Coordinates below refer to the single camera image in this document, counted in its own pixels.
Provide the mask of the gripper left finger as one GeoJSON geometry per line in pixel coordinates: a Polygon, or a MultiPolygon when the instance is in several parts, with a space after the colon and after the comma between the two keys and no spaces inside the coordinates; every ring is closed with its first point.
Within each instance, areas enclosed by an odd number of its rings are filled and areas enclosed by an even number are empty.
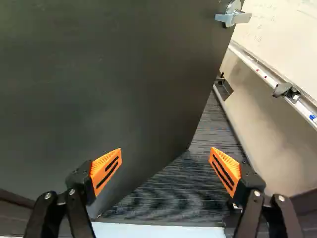
{"type": "Polygon", "coordinates": [[[122,164],[121,149],[114,149],[95,160],[87,160],[66,178],[66,191],[41,194],[28,220],[25,238],[56,238],[64,217],[74,238],[94,238],[87,212],[122,164]]]}

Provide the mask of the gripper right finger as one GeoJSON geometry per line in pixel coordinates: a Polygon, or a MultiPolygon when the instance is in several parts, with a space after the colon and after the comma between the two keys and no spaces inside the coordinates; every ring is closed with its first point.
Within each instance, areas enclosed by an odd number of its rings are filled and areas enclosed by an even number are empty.
{"type": "Polygon", "coordinates": [[[242,210],[235,238],[257,237],[261,218],[265,218],[271,238],[304,236],[290,198],[278,193],[266,195],[266,182],[247,162],[238,162],[212,147],[209,163],[230,196],[228,207],[242,210]]]}

